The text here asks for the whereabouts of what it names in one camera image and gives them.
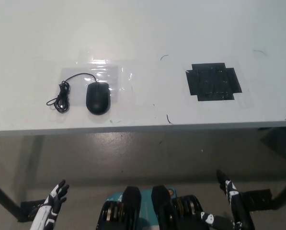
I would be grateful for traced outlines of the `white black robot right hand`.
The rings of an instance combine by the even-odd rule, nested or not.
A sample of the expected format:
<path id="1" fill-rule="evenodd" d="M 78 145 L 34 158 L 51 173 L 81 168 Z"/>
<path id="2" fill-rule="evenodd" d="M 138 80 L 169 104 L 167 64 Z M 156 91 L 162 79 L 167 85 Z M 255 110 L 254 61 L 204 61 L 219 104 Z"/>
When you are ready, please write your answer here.
<path id="1" fill-rule="evenodd" d="M 227 197 L 234 220 L 206 212 L 197 212 L 197 218 L 216 230 L 254 230 L 250 213 L 234 183 L 221 170 L 217 170 L 217 181 Z"/>

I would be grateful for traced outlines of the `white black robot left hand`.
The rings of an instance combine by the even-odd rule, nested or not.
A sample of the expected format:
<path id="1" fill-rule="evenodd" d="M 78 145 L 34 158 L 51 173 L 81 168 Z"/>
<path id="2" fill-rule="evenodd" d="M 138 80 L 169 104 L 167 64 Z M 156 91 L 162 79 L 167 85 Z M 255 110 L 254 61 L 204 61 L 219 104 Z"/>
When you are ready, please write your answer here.
<path id="1" fill-rule="evenodd" d="M 69 185 L 66 180 L 58 183 L 38 209 L 30 230 L 53 230 L 62 204 L 66 201 Z"/>

